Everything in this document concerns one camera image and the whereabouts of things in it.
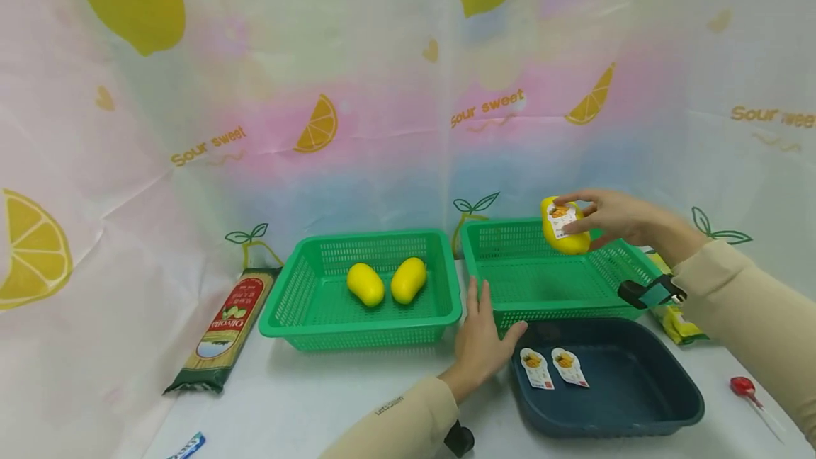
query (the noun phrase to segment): blue package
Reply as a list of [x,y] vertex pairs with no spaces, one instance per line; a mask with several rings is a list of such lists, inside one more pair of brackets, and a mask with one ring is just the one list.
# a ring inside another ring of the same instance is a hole
[[187,459],[190,457],[190,455],[193,455],[196,450],[202,448],[202,445],[206,443],[206,438],[204,438],[204,434],[200,432],[195,434],[196,435],[193,436],[193,438],[190,439],[186,445],[184,445],[184,448],[182,448],[176,455],[171,455],[171,457],[168,457],[167,459]]

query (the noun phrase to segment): basket rim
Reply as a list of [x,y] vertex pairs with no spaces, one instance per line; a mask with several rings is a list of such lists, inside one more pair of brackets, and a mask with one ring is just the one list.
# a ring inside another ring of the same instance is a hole
[[436,328],[439,326],[450,326],[455,324],[462,318],[462,301],[460,298],[460,281],[456,272],[456,264],[454,262],[454,254],[451,246],[447,241],[447,235],[441,229],[426,228],[426,229],[399,229],[399,230],[385,230],[384,232],[366,232],[358,234],[323,234],[316,235],[316,237],[308,237],[301,239],[286,264],[280,272],[278,280],[275,285],[281,284],[279,287],[284,288],[292,271],[293,266],[299,258],[302,249],[306,245],[323,242],[326,240],[344,240],[344,239],[360,239],[371,237],[403,237],[403,235],[433,235],[439,239],[442,248],[442,256],[445,259],[445,270],[447,271],[448,291],[450,292],[450,312],[446,315],[436,315],[433,317],[423,317],[415,319],[401,319],[401,320],[383,320],[374,322],[362,323],[333,323],[333,324],[305,324],[297,326],[274,326],[269,324],[270,318],[274,310],[283,297],[285,291],[275,291],[273,287],[272,293],[269,295],[266,304],[263,307],[263,313],[260,315],[258,321],[258,330],[263,336],[270,339],[286,339],[286,337],[295,336],[315,336],[326,334],[356,334],[356,332],[376,332],[397,329],[416,329],[416,328]]
[[[464,264],[469,276],[474,276],[477,282],[482,281],[479,276],[478,262],[476,261],[476,254],[473,253],[473,248],[470,242],[471,229],[478,227],[495,227],[509,224],[527,224],[541,222],[541,217],[525,217],[525,218],[501,218],[498,220],[485,220],[484,222],[468,222],[462,227],[460,234],[462,235],[462,254],[464,257]],[[592,230],[592,235],[595,237],[599,234],[596,230]],[[662,275],[662,271],[651,262],[648,256],[638,246],[633,246],[623,241],[622,239],[613,240],[610,244],[618,245],[632,254],[637,259],[643,268],[649,273],[651,278],[658,278]],[[587,309],[616,309],[616,308],[632,308],[626,302],[618,297],[599,298],[595,300],[557,300],[551,302],[525,302],[525,303],[495,303],[493,304],[494,312],[508,312],[508,311],[546,311],[546,310],[587,310]]]

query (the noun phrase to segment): yellow mango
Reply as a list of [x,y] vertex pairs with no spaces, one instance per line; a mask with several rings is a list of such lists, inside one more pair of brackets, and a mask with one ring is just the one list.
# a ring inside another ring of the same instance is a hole
[[346,285],[366,307],[377,307],[385,298],[385,284],[374,269],[362,262],[350,267]]
[[581,208],[575,202],[566,206],[556,206],[553,201],[556,197],[549,197],[541,201],[541,217],[544,227],[544,238],[547,243],[562,254],[585,254],[589,250],[591,238],[589,232],[579,234],[564,234],[562,227],[566,223],[575,222],[584,217]]
[[394,278],[391,278],[391,295],[398,303],[408,305],[425,285],[427,278],[428,272],[422,259],[409,257],[399,265]]

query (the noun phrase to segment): dark blue tray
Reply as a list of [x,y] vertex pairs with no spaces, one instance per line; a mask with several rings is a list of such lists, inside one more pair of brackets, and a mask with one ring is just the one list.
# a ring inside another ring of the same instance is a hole
[[[554,390],[530,386],[519,356],[525,347],[547,359]],[[578,356],[589,389],[560,378],[556,347]],[[511,366],[522,416],[552,438],[668,436],[705,412],[703,395],[672,353],[626,319],[532,321]]]

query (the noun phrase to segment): leaf print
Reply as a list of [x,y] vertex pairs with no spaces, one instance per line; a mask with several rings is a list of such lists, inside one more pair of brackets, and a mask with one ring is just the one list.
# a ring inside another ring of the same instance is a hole
[[718,230],[710,235],[714,239],[725,239],[728,244],[743,244],[753,241],[748,234],[740,232],[739,230]]
[[708,216],[702,211],[702,209],[694,206],[691,208],[691,216],[694,219],[694,224],[703,234],[710,237],[712,234],[712,224],[708,221]]
[[259,224],[257,224],[256,228],[254,228],[252,230],[252,232],[250,233],[250,238],[251,239],[256,239],[256,238],[262,237],[264,234],[266,234],[267,227],[269,227],[268,223],[259,223]]
[[473,213],[473,212],[475,211],[475,209],[473,209],[473,207],[470,205],[470,203],[469,203],[469,202],[467,202],[467,201],[466,201],[466,200],[464,200],[464,199],[457,199],[457,200],[454,200],[454,206],[455,206],[455,207],[456,207],[456,208],[457,208],[459,211],[461,211],[462,213],[466,213],[466,212],[467,212],[467,213],[468,213],[468,212],[469,212],[469,213]]
[[487,197],[484,197],[484,199],[480,200],[475,206],[473,206],[473,211],[484,211],[485,209],[489,208],[499,196],[499,193],[500,192],[497,191],[496,193],[492,193]]
[[252,238],[246,232],[240,232],[240,230],[233,230],[233,232],[230,232],[229,234],[225,235],[224,239],[226,239],[227,241],[232,241],[232,243],[235,244],[241,244],[247,243],[247,241],[249,241]]

